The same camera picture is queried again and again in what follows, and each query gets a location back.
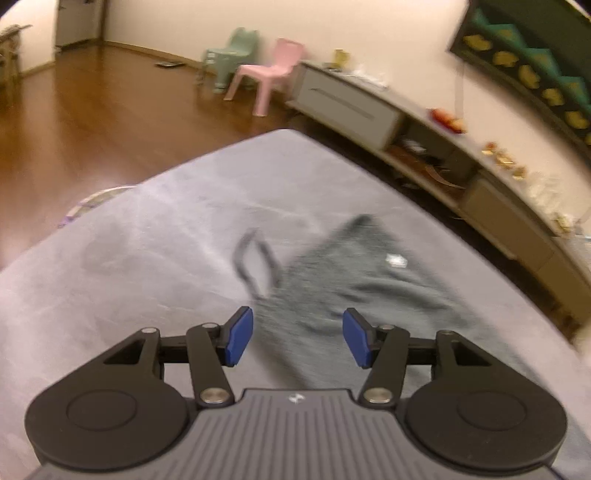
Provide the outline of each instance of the drawer handle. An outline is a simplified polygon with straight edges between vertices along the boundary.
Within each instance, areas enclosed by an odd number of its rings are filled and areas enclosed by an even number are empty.
[[[363,110],[361,110],[361,108],[357,108],[355,105],[353,105],[352,103],[349,103],[347,100],[343,100],[342,98],[339,98],[329,92],[325,92],[323,89],[321,88],[311,88],[310,90],[312,90],[313,92],[317,92],[321,95],[324,95],[325,97],[330,98],[331,100],[334,100],[335,102],[340,103],[341,105],[344,105],[347,108],[350,108],[351,110],[353,110],[354,112],[358,113],[361,116],[364,116],[367,120],[371,120],[373,121],[375,119],[375,117],[367,112],[364,112]]]

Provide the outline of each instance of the drawer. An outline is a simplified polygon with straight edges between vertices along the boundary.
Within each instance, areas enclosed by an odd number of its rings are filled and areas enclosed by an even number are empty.
[[[562,253],[556,252],[538,276],[577,320],[583,323],[591,317],[591,287]]]
[[[472,184],[461,209],[533,273],[556,249],[552,240],[525,212],[483,178]]]
[[[351,139],[377,150],[385,147],[395,123],[402,117],[391,105],[313,69],[304,70],[295,100]]]

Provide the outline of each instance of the wooden shelf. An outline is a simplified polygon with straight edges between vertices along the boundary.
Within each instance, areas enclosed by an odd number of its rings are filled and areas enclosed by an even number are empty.
[[[426,170],[427,164],[397,145],[390,146],[380,157],[400,173],[416,182],[452,210],[457,210],[465,189],[450,187],[435,180]]]

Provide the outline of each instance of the logo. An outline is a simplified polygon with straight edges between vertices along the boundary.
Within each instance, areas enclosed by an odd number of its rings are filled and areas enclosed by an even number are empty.
[[[298,403],[303,402],[306,398],[301,393],[292,393],[287,399],[297,405]]]

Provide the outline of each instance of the metal pivot screw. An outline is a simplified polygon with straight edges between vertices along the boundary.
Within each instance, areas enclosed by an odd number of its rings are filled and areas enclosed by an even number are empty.
[[[199,397],[201,397],[201,400],[203,400],[205,403],[210,405],[219,405],[220,403],[230,400],[230,393],[223,388],[210,387],[203,390],[199,394]]]
[[[392,392],[387,388],[376,387],[369,388],[363,392],[363,397],[369,403],[383,404],[392,401]]]

